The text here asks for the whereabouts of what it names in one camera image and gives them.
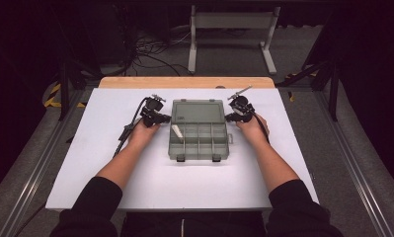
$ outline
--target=small white stick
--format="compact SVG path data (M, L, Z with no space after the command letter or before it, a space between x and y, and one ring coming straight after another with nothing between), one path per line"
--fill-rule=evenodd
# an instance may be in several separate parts
M245 92L245 91L247 91L247 90L249 90L249 89L251 89L251 88L252 88L252 85L249 85L249 86L246 87L245 89L236 92L236 93L235 93L234 95L232 95L230 98L227 98L227 101L230 100L230 99L233 99L233 100L236 99L236 97L240 96L240 94L242 94L243 92Z
M184 136L182 135L181 131L179 130L179 127L176 124L172 125L173 131L175 131L175 134L179 137L181 142L184 142Z

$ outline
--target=person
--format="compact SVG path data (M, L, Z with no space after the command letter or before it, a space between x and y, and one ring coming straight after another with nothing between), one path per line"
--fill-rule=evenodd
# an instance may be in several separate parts
M268 130L267 122L259 115L258 118ZM343 236L339 229L330 224L330 212L312 200L304 183L270 146L255 118L249 122L237 121L236 125L255 150L263 179L270 192L269 199L273 211L269 216L266 228L262 227L262 230L259 231L260 223L263 225L263 221L262 216L261 219L256 217L258 216L257 212L249 212L246 216L247 213L242 211L235 214L236 218L230 217L231 212L206 212L200 219L195 219L195 215L191 215L191 217L181 215L180 218L175 218L178 216L177 213L159 213L162 217L158 219L150 219L155 216L154 214L150 214L150 217L145 214L144 217L137 214L138 218L133 217L132 219L135 220L132 221L131 215L127 215L121 235ZM118 207L122 190L126 186L141 152L159 127L160 124L146 127L141 120L131 133L125 148L90 180L73 207L60 213L59 222L50 236L118 236L116 228L111 223L111 217ZM213 216L212 221L204 222L209 216ZM186 234L184 234L183 223L185 218L187 221L188 219L194 221L192 224L187 222L185 225L187 226ZM226 223L221 223L219 218L225 218ZM167 219L175 221L166 224ZM172 226L176 226L173 222L178 221L182 221L182 228L174 228L175 231L179 231L179 234L172 230ZM189 225L193 225L195 228L191 227L190 231L187 229ZM250 232L252 227L257 229L253 234Z

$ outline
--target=metal frame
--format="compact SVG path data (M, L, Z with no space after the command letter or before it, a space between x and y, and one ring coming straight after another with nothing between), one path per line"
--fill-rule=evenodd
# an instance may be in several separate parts
M344 163L350 172L351 178L354 181L356 186L356 190L359 193L359 196L363 202L363 205L368 212L368 215L372 221L372 224L375 227L375 230L378 233L378 236L383 237L393 237L393 233L388 226L388 222L385 219L381 208L379 207L377 200L375 199L374 193L372 192L368 182L366 181L356 159L354 153L352 152L350 146L348 145L347 139L342 132L339 124L333 120L332 116L329 114L327 107L327 100L322 92L314 93L316 100L319 104L320 109L325 115L327 122L329 123L329 127L334 132L338 143L342 149Z
M260 42L265 63L271 75L276 74L276 67L270 53L270 45L276 28L280 7L275 7L273 12L267 13L206 13L197 12L195 5L191 9L191 48L188 70L196 72L197 64L197 28L204 29L267 29L268 37Z
M54 128L51 138L49 139L43 153L41 154L36 167L25 183L24 189L22 190L17 202L15 203L15 206L6 220L6 223L3 225L3 228L0 231L0 237L14 236L17 227L19 226L25 212L34 198L34 195L36 194L40 181L42 180L42 177L54 156L60 136L70 121L73 112L76 110L76 105L79 103L82 94L83 91L76 90L74 92L73 99L70 102L70 109L68 110L66 117Z

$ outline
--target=black sleeve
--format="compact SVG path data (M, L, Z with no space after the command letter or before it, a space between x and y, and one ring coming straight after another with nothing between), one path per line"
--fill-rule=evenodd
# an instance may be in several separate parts
M312 200L301 180L275 188L270 201L273 211L266 225L269 237L343 236L330 224L330 213Z
M112 181L92 178L72 209L60 213L50 236L118 236L111 217L121 198L122 190Z

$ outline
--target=white metal stand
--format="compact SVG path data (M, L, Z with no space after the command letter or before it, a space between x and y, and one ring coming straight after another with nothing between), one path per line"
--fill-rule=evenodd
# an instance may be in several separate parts
M267 29L268 37L260 42L265 63L270 74L276 74L276 68L271 57L270 45L273 39L276 21L279 16L279 7L273 12L266 13L207 13L197 12L196 6L191 10L191 49L188 70L196 72L197 64L197 28L205 29Z

